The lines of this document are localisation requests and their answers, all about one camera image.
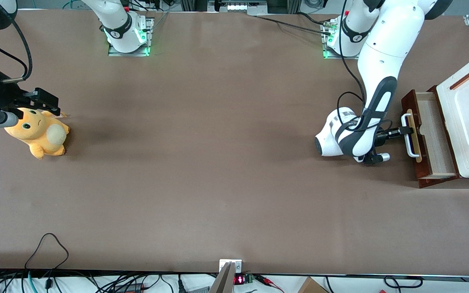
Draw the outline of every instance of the white drawer handle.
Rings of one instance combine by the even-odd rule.
[[[401,116],[401,125],[402,126],[408,126],[408,121],[406,120],[406,117],[408,116],[411,116],[410,113],[406,113],[404,115]],[[412,152],[412,147],[411,147],[411,143],[410,143],[410,137],[409,135],[404,135],[404,144],[406,144],[406,153],[411,156],[411,157],[419,157],[418,154],[414,154]]]

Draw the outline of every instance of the table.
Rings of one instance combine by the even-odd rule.
[[[21,87],[58,96],[72,133],[65,156],[39,161],[0,129],[0,267],[22,267],[53,232],[65,269],[216,271],[241,258],[260,273],[469,275],[469,190],[417,189],[401,140],[372,167],[316,152],[337,96],[357,91],[319,35],[170,13],[151,56],[121,58],[106,56],[91,11],[19,11],[17,22],[34,62]],[[0,46],[24,58],[12,28]],[[427,22],[388,117],[397,125],[402,96],[468,61],[461,17]],[[21,74],[2,55],[0,70]],[[53,239],[40,251],[31,267],[63,258]]]

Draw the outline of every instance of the yellow plush toy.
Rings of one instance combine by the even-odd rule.
[[[63,143],[70,128],[53,118],[48,111],[19,108],[23,111],[23,119],[12,127],[5,127],[9,135],[30,146],[30,152],[42,160],[45,154],[60,156],[65,154]]]

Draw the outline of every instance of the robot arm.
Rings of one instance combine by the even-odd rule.
[[[146,18],[135,12],[126,12],[120,0],[83,0],[102,22],[109,43],[119,52],[133,52],[147,42]],[[0,29],[14,23],[17,13],[16,0],[0,0]],[[0,128],[14,126],[23,113],[19,107],[44,109],[54,115],[60,114],[58,98],[36,88],[27,92],[17,85],[22,78],[9,78],[0,72]]]
[[[121,0],[82,0],[101,21],[109,43],[119,52],[133,52],[147,42],[146,17],[126,12]]]
[[[370,1],[355,0],[353,8],[358,7],[359,11],[356,14],[350,11],[346,20],[359,13],[368,19],[372,11],[363,11],[364,5],[356,5],[356,2]],[[379,17],[370,34],[367,33],[357,41],[355,33],[349,34],[348,29],[342,30],[344,35],[339,37],[342,37],[342,51],[345,55],[350,52],[351,56],[356,48],[362,46],[357,66],[365,87],[365,105],[359,117],[347,107],[329,114],[323,130],[315,139],[321,155],[344,154],[361,162],[372,150],[379,124],[385,118],[390,100],[396,93],[399,70],[419,35],[425,15],[432,11],[434,4],[437,5],[435,1],[428,0],[383,0],[378,9],[374,8],[379,10]],[[389,156],[385,154],[383,159],[386,161]]]

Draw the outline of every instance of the open drawer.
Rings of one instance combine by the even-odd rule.
[[[401,100],[403,124],[415,130],[407,141],[407,152],[413,157],[415,177],[419,187],[429,187],[451,180],[461,179],[443,188],[469,188],[469,178],[459,174],[454,149],[445,127],[436,87],[427,92],[410,91]]]

